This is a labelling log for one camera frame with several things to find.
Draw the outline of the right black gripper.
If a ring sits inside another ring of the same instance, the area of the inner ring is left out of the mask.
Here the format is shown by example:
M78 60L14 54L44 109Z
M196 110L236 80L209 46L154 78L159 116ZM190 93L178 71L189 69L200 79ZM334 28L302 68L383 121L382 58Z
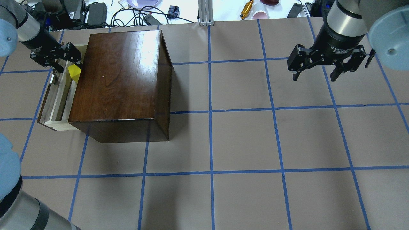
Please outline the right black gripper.
M332 65L335 68L330 74L331 82L348 71L354 72L364 61L366 52L363 45L359 45L364 34L360 36L346 36L334 31L324 22L311 48L295 45L287 59L288 70L292 72L294 81L298 80L301 72L318 65Z

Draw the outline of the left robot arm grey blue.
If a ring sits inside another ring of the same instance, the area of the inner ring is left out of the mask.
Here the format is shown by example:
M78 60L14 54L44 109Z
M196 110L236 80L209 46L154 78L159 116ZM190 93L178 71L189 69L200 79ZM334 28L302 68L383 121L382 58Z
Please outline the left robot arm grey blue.
M38 73L1 73L1 229L2 230L77 230L72 223L73 207L78 202L78 186L88 136L74 133L70 139L81 140L77 152L82 153L76 176L60 178L73 186L73 198L68 218L57 214L40 198L25 192L21 175L25 148L34 127L43 94L40 87L50 78L50 71Z

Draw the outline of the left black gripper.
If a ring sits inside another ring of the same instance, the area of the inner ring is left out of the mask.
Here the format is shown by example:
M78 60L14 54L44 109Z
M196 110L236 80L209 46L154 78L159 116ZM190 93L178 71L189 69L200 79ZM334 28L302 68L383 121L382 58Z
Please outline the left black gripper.
M51 67L63 73L64 67L57 62L58 59L62 59L74 63L80 70L83 69L82 53L70 42L59 44L46 30L41 29L33 38L20 43L31 51L31 60L42 67Z

